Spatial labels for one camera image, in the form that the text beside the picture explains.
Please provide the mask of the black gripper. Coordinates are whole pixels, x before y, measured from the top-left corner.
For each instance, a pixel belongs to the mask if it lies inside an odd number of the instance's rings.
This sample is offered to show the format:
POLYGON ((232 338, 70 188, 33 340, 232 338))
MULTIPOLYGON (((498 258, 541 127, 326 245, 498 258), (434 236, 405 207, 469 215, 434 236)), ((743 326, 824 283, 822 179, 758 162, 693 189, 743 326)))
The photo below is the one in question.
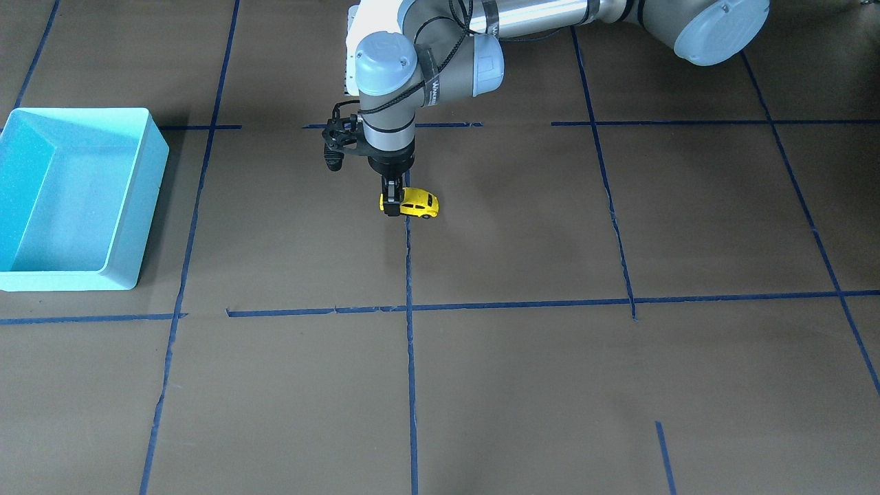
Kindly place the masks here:
POLYGON ((403 176, 415 163, 414 153, 400 155, 372 155, 368 165, 383 177, 383 213, 388 217, 401 216, 404 197, 403 176))

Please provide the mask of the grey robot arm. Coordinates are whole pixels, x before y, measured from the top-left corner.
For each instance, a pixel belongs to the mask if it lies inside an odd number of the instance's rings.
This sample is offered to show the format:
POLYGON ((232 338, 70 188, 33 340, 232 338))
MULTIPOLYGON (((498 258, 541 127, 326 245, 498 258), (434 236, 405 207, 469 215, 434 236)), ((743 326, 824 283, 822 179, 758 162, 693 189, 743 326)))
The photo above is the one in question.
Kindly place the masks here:
POLYGON ((536 41, 600 21, 640 25, 676 56, 711 66, 745 48, 766 23, 768 1, 362 1, 349 10, 346 93, 323 132, 324 159, 339 171, 348 154, 365 157, 382 179, 379 209, 430 219, 438 199, 406 187, 415 162, 419 109, 496 91, 504 42, 536 41))

